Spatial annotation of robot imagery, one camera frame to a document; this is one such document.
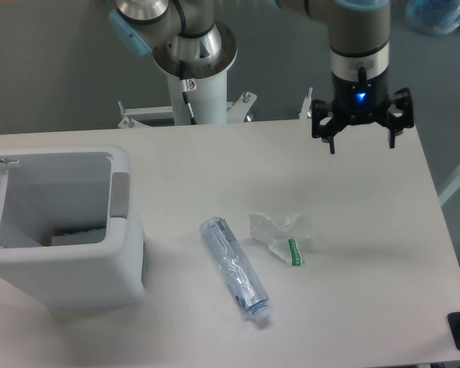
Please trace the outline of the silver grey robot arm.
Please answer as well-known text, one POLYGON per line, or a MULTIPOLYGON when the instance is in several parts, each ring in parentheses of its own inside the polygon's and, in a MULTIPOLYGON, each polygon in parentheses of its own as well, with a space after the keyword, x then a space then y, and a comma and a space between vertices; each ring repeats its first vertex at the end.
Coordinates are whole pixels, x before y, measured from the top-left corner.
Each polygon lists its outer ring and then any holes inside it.
MULTIPOLYGON (((388 1, 278 1, 276 6, 327 26, 333 100, 312 100, 305 112, 311 135, 329 145, 346 127, 376 123, 389 144, 414 125, 412 97, 388 91, 388 1)), ((215 16, 212 1, 118 1, 109 14, 121 42, 151 54, 169 85, 178 125, 230 121, 227 73, 237 42, 215 16)))

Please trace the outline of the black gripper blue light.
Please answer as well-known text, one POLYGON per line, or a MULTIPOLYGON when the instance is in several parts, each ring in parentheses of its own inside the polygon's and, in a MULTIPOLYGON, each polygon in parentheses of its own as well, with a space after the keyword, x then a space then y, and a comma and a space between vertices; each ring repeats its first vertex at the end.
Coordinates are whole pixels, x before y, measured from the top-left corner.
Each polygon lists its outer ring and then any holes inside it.
POLYGON ((389 69, 364 84, 344 80, 332 74, 333 101, 315 99, 311 103, 311 136, 322 139, 335 154, 334 137, 348 125, 378 123, 389 131, 388 144, 393 149, 396 137, 413 128, 413 102, 408 87, 388 95, 389 69))

